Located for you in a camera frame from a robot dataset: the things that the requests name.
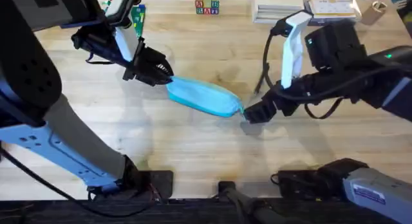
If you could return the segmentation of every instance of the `blue cloth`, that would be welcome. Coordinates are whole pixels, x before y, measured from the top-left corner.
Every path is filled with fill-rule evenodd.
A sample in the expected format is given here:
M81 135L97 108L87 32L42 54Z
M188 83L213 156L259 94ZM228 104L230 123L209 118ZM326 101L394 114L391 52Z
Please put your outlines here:
M240 99L225 88L177 76L172 80L166 86L173 101L220 117L231 117L243 110Z

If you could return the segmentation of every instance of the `label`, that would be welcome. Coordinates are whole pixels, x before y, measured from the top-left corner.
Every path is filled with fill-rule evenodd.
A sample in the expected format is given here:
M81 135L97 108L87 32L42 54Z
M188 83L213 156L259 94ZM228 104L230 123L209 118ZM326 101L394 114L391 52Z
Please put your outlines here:
M381 192L377 192L373 189L369 189L360 185L353 185L353 191L355 194L367 198L369 200L376 201L383 205L386 204L385 196Z

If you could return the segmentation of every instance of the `cable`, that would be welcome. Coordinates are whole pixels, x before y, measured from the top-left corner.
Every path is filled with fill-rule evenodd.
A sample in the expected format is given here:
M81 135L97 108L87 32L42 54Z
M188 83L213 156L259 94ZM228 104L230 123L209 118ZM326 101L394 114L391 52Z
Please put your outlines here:
M356 83L360 80L366 79L368 77L374 76L374 75L379 74L379 73L384 73L384 72L387 72L387 71L391 71L391 70L399 70L399 71L405 71L405 72L411 73L412 72L412 66L399 65L399 66L385 66L385 67L377 68L375 70L360 74L360 75L358 75L358 76L356 76L356 77L354 77L350 80L347 80L346 82L343 82L342 84L339 84L334 88L331 88L329 90L323 91L323 92L318 93L316 95L310 95L310 96L307 96L307 97L296 97L296 96L287 95L287 94L283 93L281 90L276 89L276 88L274 88L274 92L277 95L279 95L280 97L283 97L283 98L288 99L288 100L301 101L301 102L304 102L304 101L313 102L313 100L322 100L325 96L327 96L331 93L334 93L334 92L336 92L340 89L343 89L347 86L350 86L350 85L352 85L352 84L354 84L354 83Z
M268 59L269 46L270 46L270 43L272 42L272 38L273 38L273 35L269 34L268 39L266 40L265 50L263 52L263 67L262 67L263 71L262 71L262 74L260 75L259 82L257 83L257 86L255 87L255 90L254 90L255 94L258 94L260 92L263 79L265 78L265 75L267 75L269 71L269 63L267 62L267 59Z
M310 116L310 118L314 118L314 119L325 119L328 118L331 114L333 114L333 112L335 112L336 108L339 107L339 105L341 104L341 102L343 101L343 97L338 98L333 104L332 107L330 107L330 109L322 116L317 117L315 116L312 111L310 111L308 104L304 104L304 110L308 113L308 115Z
M275 184L275 185L279 185L279 182L275 181L274 177L277 177L277 173L272 174L272 175L270 176L270 181L271 181L273 184Z
M56 186L50 184L49 182L47 182L45 179L41 178L39 175L35 174L33 171L31 171L29 168L27 168L25 165L23 165L19 160L17 160L16 158L14 158L12 155L10 155L6 150L4 150L3 148L0 148L0 153L10 162L12 162L16 167L18 167L19 169L21 169L23 172L25 172L27 175L31 176L34 180L37 180L39 183L43 184L44 186L46 186L47 188L53 190L54 192L56 192L57 194L60 194L61 196L63 196L64 198L66 198L69 201L72 201L73 203L75 203L76 205L78 205L79 207L83 208L84 210L87 210L93 214L99 215L99 216L103 216L103 217L107 217L107 218L127 218L130 216L133 216L135 214L140 214L141 212L151 208L154 204L153 203L148 203L145 207L143 207L140 210L134 211L132 213L129 214L106 214L104 212L100 212L97 211L95 209L92 209L90 207L88 207L87 205L83 205L83 203L77 201L75 198L73 198L72 196L70 196L69 194L66 194L65 192L61 191L59 188L57 188Z
M28 209L28 208L33 207L33 206L34 206L33 204L30 204L30 205L26 205L25 207L21 207L21 208L17 208L17 209L0 210L0 213L2 213L2 212L15 212L15 211L19 211L19 210L23 211L23 210Z
M94 57L94 55L95 55L94 53L90 53L89 58L86 59L86 62L89 64L106 64L106 65L114 64L114 62L111 62L111 61L94 61L94 62L90 61Z

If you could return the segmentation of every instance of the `wooden tabletop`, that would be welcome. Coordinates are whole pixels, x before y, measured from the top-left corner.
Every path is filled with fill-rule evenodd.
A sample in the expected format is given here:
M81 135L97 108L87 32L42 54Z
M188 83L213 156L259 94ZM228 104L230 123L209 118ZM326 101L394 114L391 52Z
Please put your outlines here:
M362 11L371 0L357 1ZM373 26L357 24L368 53L412 41L393 5ZM218 16L196 15L193 0L144 0L144 37L164 52L176 75L223 86L250 104L261 73L270 29L254 24L249 0L221 0ZM307 28L304 35L313 31ZM277 196L269 181L279 169L306 169L349 157L412 183L412 123L359 102L345 101L328 119L312 120L300 107L265 125L250 125L236 114L219 118L168 99L164 86L123 81L120 66L86 64L75 50L76 29L37 33L63 79L63 92L76 113L112 148L141 170L174 171L174 198L206 198L220 180L234 180L251 196ZM270 47L271 77L279 78L284 39ZM313 73L306 54L303 73ZM313 108L324 113L333 101ZM22 163L76 198L86 186L76 176L16 146L5 148ZM10 162L0 162L0 200L62 199Z

